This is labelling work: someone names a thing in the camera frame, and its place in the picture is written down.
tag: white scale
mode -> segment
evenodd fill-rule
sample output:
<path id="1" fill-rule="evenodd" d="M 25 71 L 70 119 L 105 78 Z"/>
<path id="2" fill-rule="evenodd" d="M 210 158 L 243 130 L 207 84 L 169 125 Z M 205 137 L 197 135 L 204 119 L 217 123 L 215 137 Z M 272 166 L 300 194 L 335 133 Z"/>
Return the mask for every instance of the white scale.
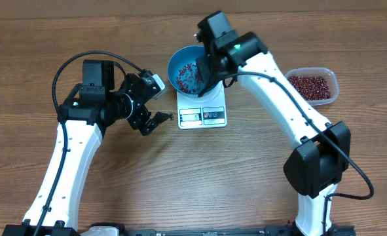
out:
<path id="1" fill-rule="evenodd" d="M 222 81 L 201 98 L 177 92 L 177 114 L 180 129 L 225 127 L 227 107 Z"/>

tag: blue bowl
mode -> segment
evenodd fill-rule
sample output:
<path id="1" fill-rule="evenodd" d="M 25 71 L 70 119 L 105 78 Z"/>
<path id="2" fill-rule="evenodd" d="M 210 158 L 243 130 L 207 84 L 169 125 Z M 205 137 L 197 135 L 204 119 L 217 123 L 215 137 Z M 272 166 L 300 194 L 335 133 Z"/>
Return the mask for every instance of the blue bowl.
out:
<path id="1" fill-rule="evenodd" d="M 205 55 L 205 48 L 202 46 L 188 46 L 178 50 L 168 62 L 167 67 L 167 76 L 170 83 L 173 87 L 180 92 L 182 95 L 190 97 L 190 98 L 198 98 L 198 94 L 200 90 L 188 94 L 186 92 L 181 91 L 180 86 L 176 83 L 177 77 L 179 76 L 179 70 L 182 69 L 187 64 L 196 64 L 196 59 L 200 56 Z M 216 85 L 209 88 L 204 95 L 207 95 Z"/>

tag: bowl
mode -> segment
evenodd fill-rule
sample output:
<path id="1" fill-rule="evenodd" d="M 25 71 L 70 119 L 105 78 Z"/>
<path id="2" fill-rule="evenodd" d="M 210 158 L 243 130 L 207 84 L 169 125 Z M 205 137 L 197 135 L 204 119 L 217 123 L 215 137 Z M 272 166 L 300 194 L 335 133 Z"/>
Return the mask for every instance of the bowl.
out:
<path id="1" fill-rule="evenodd" d="M 329 91 L 331 93 L 330 98 L 323 100 L 306 100 L 311 106 L 326 105 L 334 102 L 339 96 L 339 84 L 337 83 L 336 75 L 327 68 L 299 68 L 288 71 L 285 75 L 286 78 L 291 76 L 321 76 L 327 81 Z"/>
<path id="2" fill-rule="evenodd" d="M 183 92 L 180 89 L 180 86 L 177 84 L 177 77 L 179 76 L 179 71 L 182 69 L 184 66 L 187 64 L 196 64 L 196 59 L 200 56 L 205 55 L 205 48 L 202 46 L 188 46 L 184 47 L 180 50 L 178 50 L 171 58 L 170 61 L 168 62 L 168 67 L 167 67 L 167 76 L 168 80 L 170 83 L 173 85 L 173 87 L 182 95 L 189 97 L 189 98 L 198 98 L 199 90 L 196 91 L 196 93 L 186 93 Z M 210 87 L 203 97 L 208 95 L 212 89 L 215 88 L 216 85 Z"/>

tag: wood plank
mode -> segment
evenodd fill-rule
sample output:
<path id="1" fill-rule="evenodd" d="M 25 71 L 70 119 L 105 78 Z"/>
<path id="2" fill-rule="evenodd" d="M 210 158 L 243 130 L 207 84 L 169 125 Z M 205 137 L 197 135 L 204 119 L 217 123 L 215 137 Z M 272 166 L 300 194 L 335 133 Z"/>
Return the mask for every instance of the wood plank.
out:
<path id="1" fill-rule="evenodd" d="M 21 221 L 50 161 L 57 125 L 50 86 L 60 65 L 100 49 L 166 78 L 171 55 L 195 44 L 192 35 L 203 17 L 0 20 L 0 234 L 5 224 Z M 351 158 L 376 192 L 369 201 L 334 199 L 332 219 L 355 225 L 358 235 L 387 235 L 387 10 L 229 18 L 240 33 L 256 32 L 284 73 L 323 66 L 337 74 L 338 100 L 317 109 L 350 127 Z M 81 63 L 62 73 L 60 101 L 81 81 Z M 291 153 L 283 134 L 240 86 L 227 89 L 226 98 L 226 128 L 182 131 L 174 121 L 142 137 L 126 121 L 109 127 L 88 172 L 80 229 L 100 221 L 132 229 L 200 229 L 293 220 L 297 200 L 282 171 Z M 175 113 L 175 90 L 147 107 Z M 338 191 L 363 194 L 367 188 L 348 170 Z"/>
<path id="2" fill-rule="evenodd" d="M 0 19 L 313 10 L 387 10 L 387 0 L 2 0 Z"/>

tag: plastic tray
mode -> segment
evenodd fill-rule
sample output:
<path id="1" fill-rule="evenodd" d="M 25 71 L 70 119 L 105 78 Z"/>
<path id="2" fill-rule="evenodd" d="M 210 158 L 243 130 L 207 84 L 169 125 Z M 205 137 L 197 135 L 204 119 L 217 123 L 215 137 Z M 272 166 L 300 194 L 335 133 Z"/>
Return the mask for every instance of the plastic tray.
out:
<path id="1" fill-rule="evenodd" d="M 327 68 L 299 68 L 299 69 L 292 69 L 288 73 L 286 73 L 285 77 L 288 78 L 290 76 L 321 76 L 329 85 L 329 90 L 331 93 L 331 97 L 329 99 L 323 99 L 323 100 L 307 100 L 307 102 L 311 106 L 318 106 L 318 105 L 326 105 L 334 102 L 337 97 L 339 96 L 339 84 L 337 83 L 336 75 Z"/>

